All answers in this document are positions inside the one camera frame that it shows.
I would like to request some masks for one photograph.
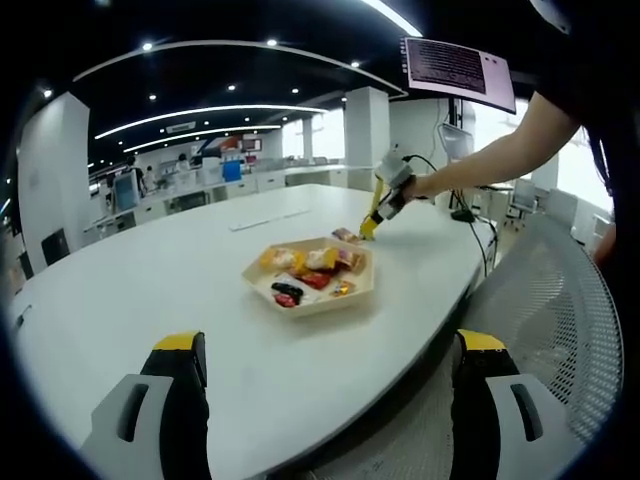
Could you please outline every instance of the oval table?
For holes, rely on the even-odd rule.
[[[91,411],[152,346],[205,332],[208,459],[217,480],[273,469],[321,445],[383,395],[475,278],[468,225],[413,202],[365,246],[370,304],[291,320],[240,273],[274,243],[357,231],[371,193],[305,185],[200,207],[84,248],[32,278],[19,353],[45,414],[78,448]],[[485,245],[491,233],[476,223]]]

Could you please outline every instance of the tray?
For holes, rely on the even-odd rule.
[[[292,318],[344,308],[368,301],[373,295],[374,288],[373,253],[370,250],[351,243],[324,237],[312,238],[299,242],[280,243],[277,245],[270,245],[267,248],[293,248],[296,250],[310,251],[326,247],[337,247],[349,250],[353,253],[364,255],[364,258],[360,261],[355,272],[340,272],[325,288],[322,290],[313,290],[314,293],[318,294],[317,301],[313,303],[298,305],[293,308],[284,308],[278,305],[273,299],[271,284],[275,281],[275,277],[279,272],[263,269],[260,266],[259,256],[245,269],[244,272],[242,272],[242,278],[244,278],[251,288],[263,297],[272,308],[276,309],[283,315]],[[331,292],[336,284],[341,280],[347,280],[353,283],[356,286],[355,291],[345,295],[344,297],[332,297]]]

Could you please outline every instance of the computer monitor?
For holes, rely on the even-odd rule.
[[[401,49],[409,88],[446,93],[516,113],[504,58],[424,38],[405,38]]]

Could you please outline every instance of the black sleeve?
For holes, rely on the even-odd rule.
[[[547,57],[536,91],[581,125],[587,125],[590,123],[589,92],[594,93],[589,62],[583,52],[568,41]]]

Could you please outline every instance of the red snack package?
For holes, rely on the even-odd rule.
[[[286,295],[284,293],[278,293],[277,295],[274,295],[273,298],[276,300],[278,305],[284,308],[291,308],[297,305],[296,301],[290,295]]]
[[[299,277],[301,281],[316,290],[322,290],[331,281],[331,275],[328,273],[310,272]]]

